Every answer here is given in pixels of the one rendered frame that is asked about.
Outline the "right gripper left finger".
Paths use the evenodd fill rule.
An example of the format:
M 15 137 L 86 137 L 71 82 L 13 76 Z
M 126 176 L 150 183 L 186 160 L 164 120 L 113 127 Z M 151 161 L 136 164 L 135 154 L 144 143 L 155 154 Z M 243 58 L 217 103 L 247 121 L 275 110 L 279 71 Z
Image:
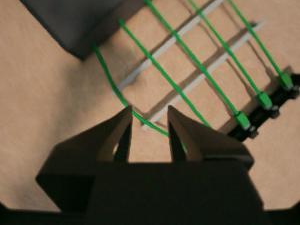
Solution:
M 54 145 L 46 160 L 129 161 L 132 126 L 132 105 L 128 105 L 113 117 Z

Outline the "black flat panel with five square holes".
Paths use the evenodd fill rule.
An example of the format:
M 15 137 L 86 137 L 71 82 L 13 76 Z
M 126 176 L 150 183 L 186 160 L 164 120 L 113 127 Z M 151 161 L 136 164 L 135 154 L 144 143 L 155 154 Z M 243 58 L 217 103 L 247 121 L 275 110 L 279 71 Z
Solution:
M 294 75 L 291 78 L 291 80 L 294 83 L 294 87 L 300 88 L 300 75 Z M 253 126 L 252 128 L 255 129 L 253 132 L 250 132 L 252 128 L 245 132 L 241 130 L 242 128 L 237 126 L 228 134 L 228 136 L 242 143 L 246 142 L 251 136 L 253 136 L 260 128 L 262 128 L 269 120 L 271 120 L 278 112 L 280 112 L 290 101 L 292 101 L 300 93 L 300 90 L 295 91 L 295 89 L 292 92 L 284 92 L 285 89 L 282 89 L 281 87 L 269 98 L 272 102 L 272 106 L 276 106 L 274 108 L 278 108 L 277 111 L 273 111 L 273 108 L 270 112 L 265 112 L 263 111 L 264 109 L 260 106 L 251 115 L 247 117 L 247 120 L 249 121 L 250 125 Z

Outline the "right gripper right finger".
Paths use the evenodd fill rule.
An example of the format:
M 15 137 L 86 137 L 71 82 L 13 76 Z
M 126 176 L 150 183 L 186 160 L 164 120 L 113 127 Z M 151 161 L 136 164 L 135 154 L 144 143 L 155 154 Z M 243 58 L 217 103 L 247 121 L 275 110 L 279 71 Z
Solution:
M 186 116 L 172 105 L 168 105 L 167 128 L 171 161 L 237 160 L 248 172 L 255 164 L 246 144 Z

